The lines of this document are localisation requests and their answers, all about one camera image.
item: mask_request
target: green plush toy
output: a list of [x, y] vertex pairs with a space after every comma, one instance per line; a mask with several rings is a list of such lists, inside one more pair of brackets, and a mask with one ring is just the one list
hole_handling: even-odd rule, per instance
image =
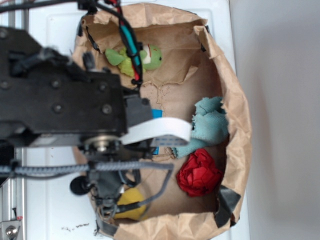
[[[125, 47], [122, 48], [120, 52], [113, 49], [106, 49], [105, 56], [111, 65], [118, 66], [121, 73], [130, 77], [135, 75], [131, 59], [127, 56], [127, 49]], [[140, 57], [143, 72], [157, 69], [162, 63], [162, 53], [160, 49], [154, 45], [144, 45], [143, 50], [140, 51]]]

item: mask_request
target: paper bag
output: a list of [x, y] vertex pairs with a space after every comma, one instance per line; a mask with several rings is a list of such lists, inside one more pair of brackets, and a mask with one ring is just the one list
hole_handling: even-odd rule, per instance
[[[160, 148], [152, 161], [175, 166], [165, 193], [151, 203], [146, 220], [112, 222], [115, 225], [112, 235], [119, 240], [210, 239], [228, 230], [240, 216], [252, 152], [246, 96], [223, 51], [208, 33], [205, 19], [151, 3], [124, 6], [123, 14], [138, 41], [158, 46], [163, 55], [162, 66], [143, 75], [141, 96], [150, 99], [152, 108], [162, 110], [164, 117], [189, 122], [195, 113], [195, 103], [204, 97], [223, 96], [229, 138], [205, 148], [224, 172], [224, 178], [213, 193], [199, 197], [189, 197], [175, 178], [188, 157], [175, 159], [170, 148]], [[82, 18], [73, 58], [83, 66], [82, 54], [91, 51], [98, 69], [107, 67], [119, 74], [104, 52], [119, 51], [123, 46], [118, 19], [99, 11]], [[123, 86], [133, 87], [131, 77], [120, 74], [120, 78]], [[85, 161], [76, 150], [75, 157], [78, 162]], [[138, 189], [146, 198], [154, 195], [165, 175], [164, 171], [141, 170]]]

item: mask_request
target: bolt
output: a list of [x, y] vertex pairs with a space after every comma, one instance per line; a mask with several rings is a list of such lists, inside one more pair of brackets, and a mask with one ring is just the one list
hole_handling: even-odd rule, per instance
[[99, 84], [99, 90], [100, 90], [101, 92], [104, 92], [104, 91], [107, 89], [107, 87], [108, 87], [108, 85], [107, 85], [105, 82], [101, 82], [101, 83]]
[[9, 239], [15, 239], [18, 235], [18, 230], [15, 226], [8, 226], [5, 230], [5, 234], [9, 237]]
[[141, 103], [142, 103], [142, 105], [148, 105], [149, 104], [149, 99], [142, 98]]
[[96, 148], [96, 150], [98, 151], [98, 152], [100, 152], [100, 153], [103, 153], [103, 152], [105, 152], [106, 150], [107, 150], [107, 147], [106, 146], [98, 146], [97, 148]]
[[105, 104], [102, 106], [102, 112], [104, 114], [110, 114], [112, 113], [112, 107], [109, 104]]
[[52, 86], [54, 89], [58, 89], [58, 88], [61, 87], [61, 81], [58, 80], [58, 79], [52, 80], [52, 81], [51, 81], [51, 86]]
[[4, 28], [0, 28], [0, 39], [5, 39], [8, 37], [8, 31]]
[[62, 113], [63, 107], [60, 104], [54, 104], [52, 108], [56, 114]]
[[10, 88], [10, 84], [7, 81], [1, 81], [0, 82], [0, 88], [8, 89], [8, 88]]

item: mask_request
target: red cloth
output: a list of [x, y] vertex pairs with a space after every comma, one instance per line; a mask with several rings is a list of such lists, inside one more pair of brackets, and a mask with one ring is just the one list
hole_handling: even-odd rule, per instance
[[214, 159], [205, 149], [200, 148], [190, 154], [189, 160], [176, 175], [176, 180], [190, 197], [197, 197], [211, 193], [223, 176], [222, 171], [216, 168]]

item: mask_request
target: yellow object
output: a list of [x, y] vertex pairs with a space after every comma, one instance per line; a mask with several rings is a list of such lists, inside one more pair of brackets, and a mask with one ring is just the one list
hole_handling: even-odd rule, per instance
[[[144, 200], [144, 196], [140, 193], [140, 191], [135, 188], [129, 188], [126, 190], [120, 197], [119, 201], [117, 202], [118, 205], [126, 205], [126, 204], [132, 204], [136, 202], [141, 202]], [[146, 211], [146, 206], [141, 206], [139, 208], [125, 211], [122, 213], [117, 213], [114, 216], [114, 219], [132, 219], [132, 220], [140, 220], [142, 214]]]

